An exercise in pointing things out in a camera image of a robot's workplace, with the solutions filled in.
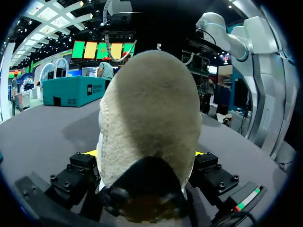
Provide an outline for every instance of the plush toy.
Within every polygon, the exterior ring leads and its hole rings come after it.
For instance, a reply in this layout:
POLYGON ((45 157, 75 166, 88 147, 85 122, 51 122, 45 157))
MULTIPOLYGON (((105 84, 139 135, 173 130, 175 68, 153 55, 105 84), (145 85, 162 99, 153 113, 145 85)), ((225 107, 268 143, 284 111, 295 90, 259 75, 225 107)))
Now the plush toy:
POLYGON ((201 125, 196 84, 180 60, 161 51, 132 57, 100 101, 100 189, 148 156, 165 160, 184 188, 201 125))

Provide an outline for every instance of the teal booth counter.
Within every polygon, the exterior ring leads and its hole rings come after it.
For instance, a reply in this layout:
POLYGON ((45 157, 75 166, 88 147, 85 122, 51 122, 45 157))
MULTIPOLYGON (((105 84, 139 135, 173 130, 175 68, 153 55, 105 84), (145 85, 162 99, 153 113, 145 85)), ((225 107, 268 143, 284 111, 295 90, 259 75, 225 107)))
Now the teal booth counter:
POLYGON ((63 77, 43 81, 43 104, 80 107, 105 93, 105 78, 63 77))

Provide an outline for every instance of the yellow screen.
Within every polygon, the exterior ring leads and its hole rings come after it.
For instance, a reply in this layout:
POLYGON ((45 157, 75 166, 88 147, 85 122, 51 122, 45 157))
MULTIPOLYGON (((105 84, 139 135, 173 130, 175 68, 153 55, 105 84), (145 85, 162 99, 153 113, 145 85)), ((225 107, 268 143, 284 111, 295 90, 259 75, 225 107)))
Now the yellow screen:
POLYGON ((94 59, 96 54, 97 43, 87 42, 84 52, 84 58, 94 59))
POLYGON ((110 52, 115 59, 121 58, 122 45, 123 44, 112 44, 110 52))

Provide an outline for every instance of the gray floor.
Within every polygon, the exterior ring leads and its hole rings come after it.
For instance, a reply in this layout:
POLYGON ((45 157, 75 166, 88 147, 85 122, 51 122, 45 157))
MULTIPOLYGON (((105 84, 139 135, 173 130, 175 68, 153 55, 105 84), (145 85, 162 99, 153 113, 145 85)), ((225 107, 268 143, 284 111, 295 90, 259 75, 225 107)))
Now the gray floor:
MULTIPOLYGON (((39 105, 43 105, 43 102, 40 99, 38 99, 38 98, 33 98, 33 99, 30 100, 30 107, 29 108, 25 108, 24 110, 27 111, 27 110, 29 110, 31 108, 34 108, 36 106, 39 106, 39 105)), ((12 114, 11 106, 12 106, 12 103, 9 102, 9 113, 10 113, 10 116, 12 117, 13 114, 12 114)), ((15 115, 17 115, 19 113, 20 113, 20 111, 16 108, 15 109, 15 115)))
MULTIPOLYGON (((48 181, 51 174, 65 168, 71 155, 94 150, 99 135, 98 112, 99 100, 81 108, 40 105, 2 123, 0 151, 4 160, 0 169, 8 183, 13 185, 32 171, 48 181)), ((267 187, 267 193, 251 212, 260 219, 282 189, 286 174, 240 134, 208 116, 202 118, 197 151, 217 155, 225 170, 239 174, 240 185, 254 181, 267 187)), ((200 216, 205 216, 203 210, 206 209, 207 215, 213 218, 217 209, 199 190, 194 190, 200 216)), ((119 220, 115 224, 125 226, 125 223, 118 223, 119 220)), ((246 225, 250 225, 249 220, 244 220, 240 226, 246 225)))

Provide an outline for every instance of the black cable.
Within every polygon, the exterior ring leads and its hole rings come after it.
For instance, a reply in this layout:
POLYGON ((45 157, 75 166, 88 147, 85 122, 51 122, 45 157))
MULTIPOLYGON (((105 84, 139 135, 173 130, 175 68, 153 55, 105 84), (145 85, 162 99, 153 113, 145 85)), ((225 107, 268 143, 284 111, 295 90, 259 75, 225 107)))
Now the black cable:
POLYGON ((293 161, 287 162, 287 163, 278 163, 278 165, 282 165, 282 168, 285 168, 285 165, 292 163, 293 161))
POLYGON ((243 133, 243 124, 244 124, 244 120, 245 120, 245 117, 242 118, 241 126, 240 126, 240 128, 237 130, 237 132, 239 133, 239 130, 241 129, 241 135, 242 135, 242 133, 243 133))
POLYGON ((208 34, 212 39, 213 39, 213 41, 214 41, 214 44, 216 45, 216 41, 215 41, 215 39, 213 38, 213 36, 211 35, 211 34, 209 34, 207 31, 205 31, 205 30, 203 30, 203 29, 201 29, 201 28, 197 28, 198 30, 201 30, 201 31, 203 31, 203 32, 205 32, 206 34, 208 34))
POLYGON ((252 225, 254 227, 257 226, 257 221, 256 219, 253 217, 252 214, 250 214, 249 212, 246 211, 238 211, 232 214, 228 214, 225 217, 219 219, 218 221, 216 221, 215 223, 213 223, 210 227, 219 227, 220 225, 230 221, 233 218, 238 218, 238 217, 242 217, 242 219, 240 219, 239 221, 237 221, 236 223, 234 223, 235 225, 239 224, 241 221, 243 221, 246 217, 250 218, 250 220, 252 221, 252 225))

